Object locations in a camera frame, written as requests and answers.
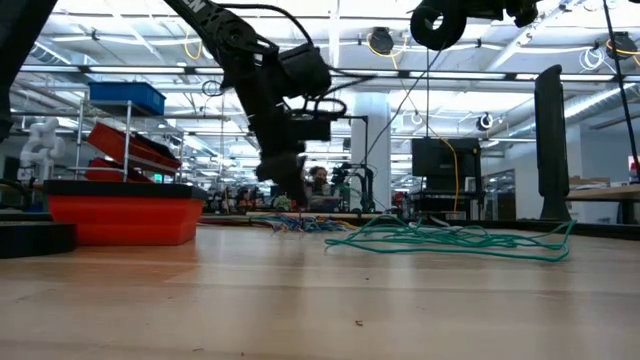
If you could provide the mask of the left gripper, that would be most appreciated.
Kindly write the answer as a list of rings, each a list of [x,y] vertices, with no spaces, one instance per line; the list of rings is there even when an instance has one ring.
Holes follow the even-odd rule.
[[[291,108],[280,97],[245,94],[244,111],[261,149],[261,162],[256,168],[258,180],[273,181],[297,206],[306,206],[306,157],[297,153],[304,152],[306,141],[331,139],[331,123],[345,115],[345,102],[304,96],[301,106]]]

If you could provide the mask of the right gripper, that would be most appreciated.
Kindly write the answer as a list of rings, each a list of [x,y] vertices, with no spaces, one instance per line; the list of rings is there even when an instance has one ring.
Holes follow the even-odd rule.
[[[511,18],[516,27],[530,25],[539,15],[537,3],[540,0],[465,0],[464,14],[471,18],[490,20]]]

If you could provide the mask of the black spool white label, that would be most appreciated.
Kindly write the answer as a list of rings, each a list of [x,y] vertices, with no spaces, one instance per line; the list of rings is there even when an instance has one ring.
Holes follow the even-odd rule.
[[[444,50],[454,45],[466,27],[462,5],[462,0],[422,0],[410,19],[413,39],[431,50]]]

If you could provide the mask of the person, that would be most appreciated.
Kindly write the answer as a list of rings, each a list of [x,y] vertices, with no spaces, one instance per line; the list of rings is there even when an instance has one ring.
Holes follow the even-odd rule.
[[[339,210],[340,198],[328,182],[328,171],[321,166],[314,166],[309,171],[307,183],[310,209],[314,212],[334,213]]]

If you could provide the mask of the black monitor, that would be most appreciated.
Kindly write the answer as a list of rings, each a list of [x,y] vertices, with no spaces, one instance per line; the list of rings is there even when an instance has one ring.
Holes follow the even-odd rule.
[[[411,140],[412,175],[425,178],[427,188],[463,191],[467,178],[481,185],[481,148],[476,138]]]

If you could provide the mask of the metal shelf rack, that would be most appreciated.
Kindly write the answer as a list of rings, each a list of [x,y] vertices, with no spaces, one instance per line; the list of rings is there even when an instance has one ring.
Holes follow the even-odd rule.
[[[125,129],[118,130],[97,122],[88,135],[87,143],[108,156],[108,159],[96,157],[87,167],[70,167],[76,177],[82,174],[89,180],[145,183],[144,171],[162,176],[175,176],[178,173],[182,162],[165,145],[132,131],[132,119],[149,118],[149,112],[131,100],[96,102],[96,105],[111,107],[113,112],[123,110]]]

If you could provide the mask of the thin black pole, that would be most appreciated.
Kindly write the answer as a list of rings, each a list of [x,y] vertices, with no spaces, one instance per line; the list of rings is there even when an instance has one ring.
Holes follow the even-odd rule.
[[[624,83],[623,83],[623,77],[622,77],[622,71],[621,71],[621,66],[620,66],[619,54],[618,54],[617,47],[616,47],[615,34],[614,34],[614,31],[613,31],[613,26],[612,26],[612,22],[611,22],[611,16],[610,16],[607,0],[602,0],[602,4],[603,4],[603,10],[604,10],[604,14],[605,14],[607,30],[608,30],[608,34],[609,34],[609,41],[610,41],[610,44],[611,44],[611,52],[613,53],[613,59],[614,59],[614,64],[615,64],[615,79],[616,79],[618,87],[619,87],[619,92],[620,92],[620,97],[621,97],[621,102],[622,102],[622,108],[623,108],[624,117],[625,117],[625,123],[626,123],[627,131],[628,131],[628,135],[629,135],[629,142],[630,142],[630,147],[631,147],[632,158],[633,158],[634,164],[636,165],[636,170],[640,170],[640,161],[638,160],[638,151],[637,151],[637,145],[636,145],[636,140],[635,140],[635,135],[634,135],[634,129],[633,129],[632,121],[631,121],[631,115],[630,115],[630,111],[629,111],[629,106],[628,106],[628,101],[627,101],[627,96],[626,96],[626,90],[625,90],[625,86],[624,86]]]

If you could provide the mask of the red square tray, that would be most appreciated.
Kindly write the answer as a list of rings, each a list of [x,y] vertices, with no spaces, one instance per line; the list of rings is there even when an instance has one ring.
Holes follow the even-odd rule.
[[[81,246],[176,246],[192,240],[207,193],[180,184],[48,180],[49,212]]]

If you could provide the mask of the red plastic shelf bin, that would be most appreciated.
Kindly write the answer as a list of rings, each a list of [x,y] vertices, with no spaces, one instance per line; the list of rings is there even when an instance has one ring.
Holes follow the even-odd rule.
[[[175,175],[182,163],[165,145],[152,141],[138,133],[125,132],[97,123],[87,142],[111,157],[115,162],[127,164],[164,175]]]
[[[96,182],[123,182],[124,174],[122,170],[120,163],[96,157],[89,161],[89,170],[84,172],[84,177],[89,181]],[[129,167],[126,182],[152,183],[152,180],[134,168]]]

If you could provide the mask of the blue plastic bin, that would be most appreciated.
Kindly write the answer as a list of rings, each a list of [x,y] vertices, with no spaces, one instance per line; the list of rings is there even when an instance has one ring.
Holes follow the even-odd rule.
[[[112,115],[126,115],[131,103],[133,115],[163,116],[166,97],[146,82],[90,82],[89,102]]]

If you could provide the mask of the wooden side table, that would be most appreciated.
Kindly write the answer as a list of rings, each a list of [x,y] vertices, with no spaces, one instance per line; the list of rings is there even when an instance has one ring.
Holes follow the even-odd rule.
[[[588,224],[640,224],[640,184],[573,190],[566,199],[580,203],[580,220]]]

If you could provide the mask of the black tape roll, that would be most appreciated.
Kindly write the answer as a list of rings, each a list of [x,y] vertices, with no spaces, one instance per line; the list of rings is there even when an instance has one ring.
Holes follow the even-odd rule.
[[[0,259],[72,252],[76,226],[54,222],[0,222]]]

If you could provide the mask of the black upright post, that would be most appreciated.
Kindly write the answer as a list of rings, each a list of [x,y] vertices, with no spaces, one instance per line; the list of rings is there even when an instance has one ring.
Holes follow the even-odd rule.
[[[547,68],[534,88],[538,192],[543,198],[540,218],[548,221],[571,219],[566,206],[569,174],[561,74],[560,65]]]

